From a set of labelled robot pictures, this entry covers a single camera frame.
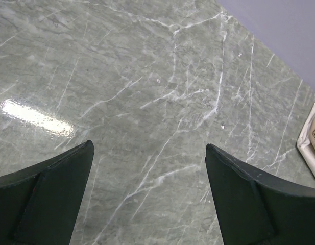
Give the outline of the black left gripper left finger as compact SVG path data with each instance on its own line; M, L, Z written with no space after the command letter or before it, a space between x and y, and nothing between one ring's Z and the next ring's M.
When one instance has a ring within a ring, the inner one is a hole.
M0 176L0 244L69 244L93 157L88 140Z

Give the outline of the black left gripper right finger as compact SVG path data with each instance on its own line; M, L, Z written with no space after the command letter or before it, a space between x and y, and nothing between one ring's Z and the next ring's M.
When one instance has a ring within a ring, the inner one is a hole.
M315 244L315 188L206 146L208 179L224 244Z

